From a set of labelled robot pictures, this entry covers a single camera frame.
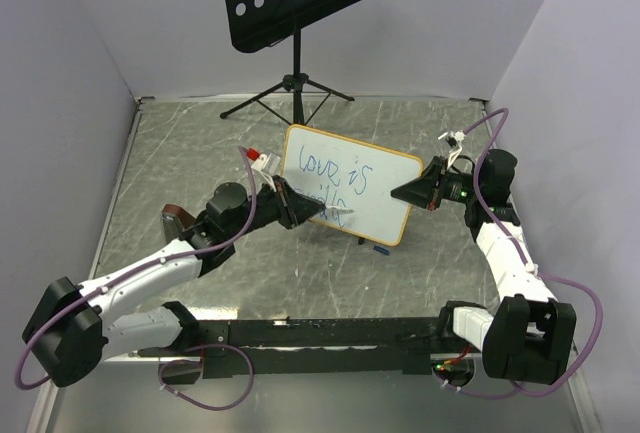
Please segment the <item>white marker pen body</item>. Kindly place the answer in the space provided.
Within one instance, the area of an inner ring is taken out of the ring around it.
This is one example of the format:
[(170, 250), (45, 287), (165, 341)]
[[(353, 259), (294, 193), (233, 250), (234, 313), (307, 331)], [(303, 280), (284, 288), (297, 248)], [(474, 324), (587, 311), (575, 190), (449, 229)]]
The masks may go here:
[(354, 212), (353, 209), (350, 209), (350, 208), (344, 207), (344, 206), (339, 206), (339, 205), (327, 205), (327, 206), (325, 206), (325, 211), (345, 213), (345, 214), (349, 214), (349, 213), (353, 213)]

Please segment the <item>orange framed whiteboard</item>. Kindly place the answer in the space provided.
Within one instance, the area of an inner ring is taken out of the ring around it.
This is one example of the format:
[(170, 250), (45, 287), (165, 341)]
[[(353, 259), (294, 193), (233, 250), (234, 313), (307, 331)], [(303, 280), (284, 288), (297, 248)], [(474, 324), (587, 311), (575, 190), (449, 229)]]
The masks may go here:
[(411, 206), (390, 192), (416, 178), (423, 161), (413, 155), (302, 125), (288, 128), (281, 175), (296, 191), (325, 205), (312, 220), (386, 246), (400, 243)]

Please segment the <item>blue marker cap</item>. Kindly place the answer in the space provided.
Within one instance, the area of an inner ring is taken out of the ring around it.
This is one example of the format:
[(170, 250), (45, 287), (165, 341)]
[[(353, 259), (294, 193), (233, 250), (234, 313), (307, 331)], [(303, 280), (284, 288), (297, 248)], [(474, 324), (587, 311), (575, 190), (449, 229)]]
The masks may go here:
[(373, 246), (373, 250), (385, 256), (390, 256), (390, 251), (382, 246), (375, 245)]

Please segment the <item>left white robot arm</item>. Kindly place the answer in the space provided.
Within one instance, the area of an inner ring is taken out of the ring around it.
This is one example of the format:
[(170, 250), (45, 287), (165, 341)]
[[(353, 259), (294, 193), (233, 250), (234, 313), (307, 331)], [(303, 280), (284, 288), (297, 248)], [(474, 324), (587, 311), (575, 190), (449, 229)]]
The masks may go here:
[(134, 308), (218, 268), (234, 255), (242, 236), (271, 223), (291, 230), (325, 209), (324, 202), (295, 191), (280, 176), (250, 189), (224, 183), (159, 251), (94, 280), (75, 284), (62, 277), (52, 282), (22, 333), (26, 352), (58, 387), (78, 382), (108, 358), (137, 349), (187, 354), (198, 340), (198, 322), (187, 308), (173, 302), (141, 315)]

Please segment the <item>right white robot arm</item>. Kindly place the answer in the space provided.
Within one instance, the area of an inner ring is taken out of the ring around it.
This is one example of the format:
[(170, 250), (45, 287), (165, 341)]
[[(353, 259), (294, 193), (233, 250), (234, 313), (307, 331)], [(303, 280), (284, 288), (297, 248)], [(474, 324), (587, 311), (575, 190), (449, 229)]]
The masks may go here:
[(445, 200), (464, 205), (465, 224), (498, 291), (495, 313), (475, 303), (447, 302), (435, 330), (438, 343), (448, 351), (467, 343), (476, 348), (491, 378), (551, 385), (566, 371), (577, 316), (538, 276), (526, 249), (509, 201), (516, 166), (516, 157), (500, 149), (489, 150), (469, 173), (436, 156), (420, 177), (391, 196), (429, 211)]

